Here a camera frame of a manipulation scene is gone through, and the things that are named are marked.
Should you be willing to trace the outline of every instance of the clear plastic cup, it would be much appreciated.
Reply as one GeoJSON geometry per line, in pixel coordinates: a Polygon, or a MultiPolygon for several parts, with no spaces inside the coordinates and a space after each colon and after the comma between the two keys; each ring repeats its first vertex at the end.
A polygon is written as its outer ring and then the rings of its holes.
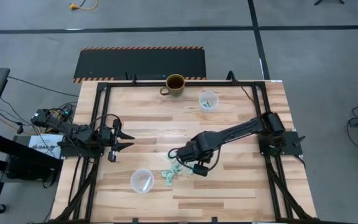
{"type": "Polygon", "coordinates": [[[145,194],[154,184],[154,176],[151,171],[146,169],[140,169],[135,171],[131,177],[131,187],[135,192],[145,194]]]}
{"type": "Polygon", "coordinates": [[[198,98],[201,110],[204,112],[212,112],[219,105],[219,97],[212,91],[205,91],[198,98]]]}

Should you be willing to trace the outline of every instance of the ceramic mug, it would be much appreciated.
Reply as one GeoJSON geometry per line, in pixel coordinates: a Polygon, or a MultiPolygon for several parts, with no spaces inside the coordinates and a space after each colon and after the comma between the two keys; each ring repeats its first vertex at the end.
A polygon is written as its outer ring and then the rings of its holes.
{"type": "Polygon", "coordinates": [[[185,77],[179,74],[170,75],[165,82],[165,87],[160,89],[160,94],[163,96],[172,95],[180,96],[185,89],[185,77]]]}

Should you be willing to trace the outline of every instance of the wooden table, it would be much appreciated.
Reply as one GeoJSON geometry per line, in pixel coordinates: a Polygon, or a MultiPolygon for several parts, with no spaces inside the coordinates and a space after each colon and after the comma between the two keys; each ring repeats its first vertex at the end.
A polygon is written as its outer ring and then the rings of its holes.
{"type": "MultiPolygon", "coordinates": [[[[74,122],[90,122],[97,83],[83,82],[74,122]]],[[[283,83],[266,81],[266,87],[272,111],[279,114],[287,129],[294,128],[283,83]]],[[[245,89],[252,96],[251,89],[245,89]]],[[[102,105],[103,95],[98,111],[102,105]]],[[[207,177],[175,176],[173,187],[169,187],[161,176],[162,170],[172,166],[166,158],[170,149],[183,146],[202,131],[220,131],[255,117],[255,108],[240,87],[186,87],[179,98],[160,95],[159,87],[113,87],[108,113],[118,115],[123,132],[136,140],[117,154],[117,162],[109,162],[107,153],[101,158],[92,222],[131,222],[132,218],[140,222],[210,222],[211,217],[229,222],[274,220],[265,162],[256,135],[224,145],[218,165],[207,177]],[[205,90],[219,95],[219,107],[213,113],[200,111],[198,95],[205,90]],[[154,173],[155,183],[147,194],[131,189],[129,181],[137,169],[154,173]]],[[[111,125],[112,120],[108,117],[106,124],[111,125]]],[[[52,218],[67,205],[76,160],[69,158],[63,164],[52,218]]],[[[303,164],[293,156],[282,156],[282,160],[289,191],[315,217],[303,164]]],[[[277,191],[284,217],[282,195],[277,191]]],[[[84,217],[88,198],[87,193],[84,195],[80,218],[84,217]]]]}

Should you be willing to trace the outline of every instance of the mug handle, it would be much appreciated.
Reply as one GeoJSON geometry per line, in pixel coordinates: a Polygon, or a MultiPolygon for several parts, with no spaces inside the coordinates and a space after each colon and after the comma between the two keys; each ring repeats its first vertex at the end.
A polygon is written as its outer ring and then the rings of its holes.
{"type": "Polygon", "coordinates": [[[160,94],[163,95],[163,96],[168,96],[170,94],[169,89],[166,86],[162,87],[160,89],[160,94]]]}

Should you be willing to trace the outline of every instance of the black floor stripe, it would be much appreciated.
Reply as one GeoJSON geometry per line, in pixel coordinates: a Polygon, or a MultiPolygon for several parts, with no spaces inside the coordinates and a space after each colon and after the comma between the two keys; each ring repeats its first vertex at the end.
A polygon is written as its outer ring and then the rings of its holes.
{"type": "Polygon", "coordinates": [[[269,69],[267,68],[267,61],[264,51],[264,45],[262,43],[262,37],[260,36],[258,20],[256,17],[255,6],[253,0],[248,0],[249,12],[251,14],[252,26],[254,27],[254,35],[256,41],[256,47],[258,49],[258,55],[260,63],[262,64],[262,75],[265,80],[270,79],[269,69]]]}
{"type": "Polygon", "coordinates": [[[0,30],[0,34],[97,34],[116,32],[178,32],[178,31],[237,31],[253,30],[251,26],[205,26],[205,27],[139,27],[139,28],[91,28],[91,29],[31,29],[0,30]]]}
{"type": "Polygon", "coordinates": [[[261,26],[259,30],[358,30],[354,26],[261,26]]]}

